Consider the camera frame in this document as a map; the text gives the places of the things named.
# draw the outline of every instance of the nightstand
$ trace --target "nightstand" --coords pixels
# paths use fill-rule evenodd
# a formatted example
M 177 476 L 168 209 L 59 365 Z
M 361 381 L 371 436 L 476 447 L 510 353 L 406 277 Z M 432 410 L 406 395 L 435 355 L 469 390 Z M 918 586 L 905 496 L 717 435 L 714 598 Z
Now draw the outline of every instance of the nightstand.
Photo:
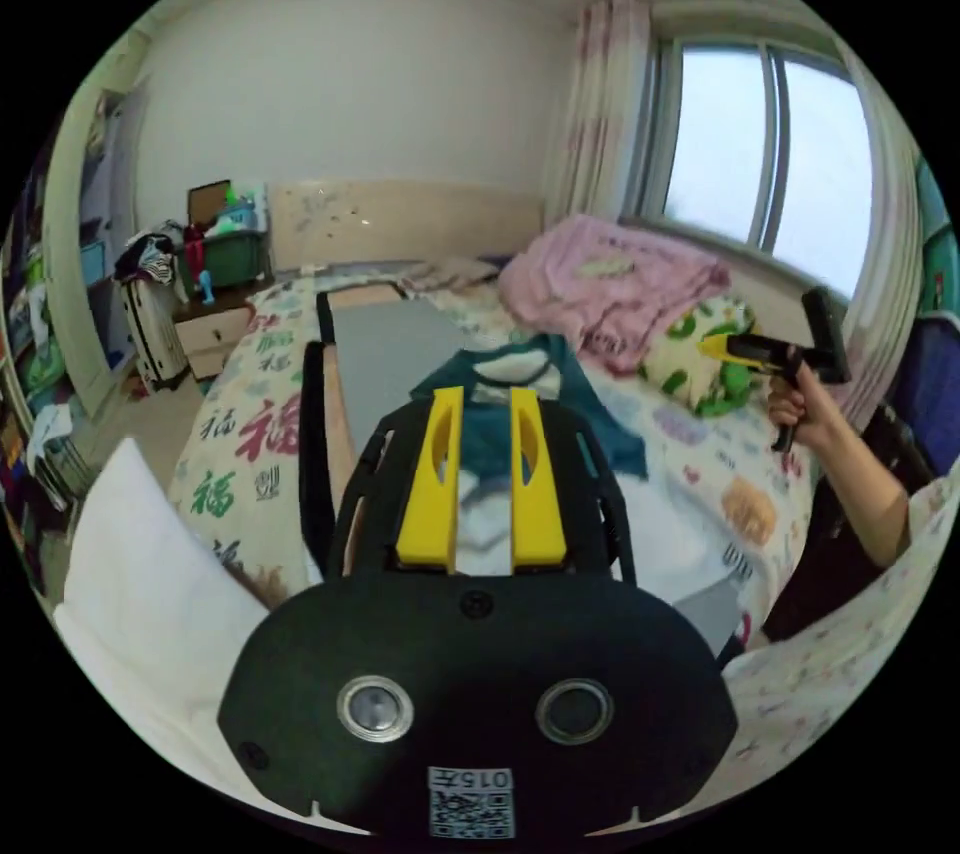
M 217 292 L 212 304 L 191 300 L 177 308 L 173 314 L 174 327 L 190 370 L 198 381 L 216 377 L 223 371 L 254 315 L 247 299 L 272 287 L 273 283 L 267 278 L 228 288 Z

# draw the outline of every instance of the floor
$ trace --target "floor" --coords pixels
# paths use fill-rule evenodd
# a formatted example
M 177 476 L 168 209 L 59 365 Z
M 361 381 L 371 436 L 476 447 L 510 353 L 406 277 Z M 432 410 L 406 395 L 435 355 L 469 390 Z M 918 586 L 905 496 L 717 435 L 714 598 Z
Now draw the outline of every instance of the floor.
M 160 391 L 139 401 L 118 404 L 84 445 L 83 456 L 94 470 L 103 467 L 116 446 L 126 437 L 136 440 L 144 460 L 166 490 L 190 436 L 203 394 L 192 377 L 176 391 Z M 63 585 L 70 564 L 70 539 L 48 535 L 40 550 L 47 597 L 41 605 L 50 614 L 63 599 Z

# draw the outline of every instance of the bed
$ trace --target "bed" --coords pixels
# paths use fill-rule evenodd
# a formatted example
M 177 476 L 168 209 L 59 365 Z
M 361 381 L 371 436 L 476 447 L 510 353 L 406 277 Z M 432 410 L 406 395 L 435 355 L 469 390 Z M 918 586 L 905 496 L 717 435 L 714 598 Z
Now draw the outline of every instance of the bed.
M 430 230 L 438 212 L 443 232 Z M 255 298 L 247 332 L 207 394 L 168 496 L 187 526 L 274 607 L 321 580 L 304 546 L 300 516 L 302 481 L 308 490 L 317 485 L 302 478 L 298 466 L 304 356 L 322 337 L 317 295 L 340 306 L 368 303 L 385 291 L 394 296 L 391 285 L 402 274 L 398 256 L 407 263 L 452 250 L 510 254 L 536 236 L 541 223 L 535 199 L 448 185 L 391 185 L 385 191 L 383 185 L 346 182 L 271 188 L 271 220 L 278 284 Z M 381 234 L 382 224 L 388 227 Z M 495 283 L 425 293 L 411 305 L 418 301 L 431 304 L 474 347 L 495 348 L 525 336 L 501 305 Z M 325 350 L 322 408 L 334 510 L 358 446 L 337 363 L 336 350 Z M 723 417 L 700 419 L 639 378 L 614 378 L 589 365 L 584 371 L 613 418 L 644 439 L 650 481 L 677 515 L 689 517 L 694 509 L 739 526 L 741 537 L 753 542 L 753 563 L 763 565 L 766 577 L 756 579 L 765 585 L 757 588 L 764 596 L 752 609 L 768 613 L 803 551 L 813 494 L 806 453 L 771 453 L 774 431 L 759 399 Z M 642 523 L 632 519 L 632 526 Z M 641 567 L 643 558 L 637 560 Z M 740 560 L 725 558 L 732 567 Z

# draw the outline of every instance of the green and white pillow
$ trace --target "green and white pillow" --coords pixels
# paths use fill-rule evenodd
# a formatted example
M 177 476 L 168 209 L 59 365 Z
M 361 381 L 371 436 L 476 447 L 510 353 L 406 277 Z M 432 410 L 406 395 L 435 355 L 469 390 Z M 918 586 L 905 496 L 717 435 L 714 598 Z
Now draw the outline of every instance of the green and white pillow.
M 707 298 L 657 336 L 640 376 L 699 417 L 719 417 L 750 400 L 759 385 L 750 368 L 700 353 L 697 343 L 715 334 L 757 331 L 749 304 L 735 294 Z

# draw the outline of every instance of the curtain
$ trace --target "curtain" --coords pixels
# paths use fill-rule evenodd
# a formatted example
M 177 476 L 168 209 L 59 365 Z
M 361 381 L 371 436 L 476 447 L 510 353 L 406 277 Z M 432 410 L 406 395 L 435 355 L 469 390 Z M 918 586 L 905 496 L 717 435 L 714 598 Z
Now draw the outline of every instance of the curtain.
M 574 213 L 610 221 L 626 213 L 650 55 L 646 0 L 600 0 L 581 12 L 566 114 L 548 163 L 548 224 Z
M 870 237 L 843 321 L 853 379 L 834 391 L 847 420 L 863 431 L 893 383 L 920 302 L 919 150 L 876 79 L 842 41 L 837 46 L 860 94 L 873 165 Z

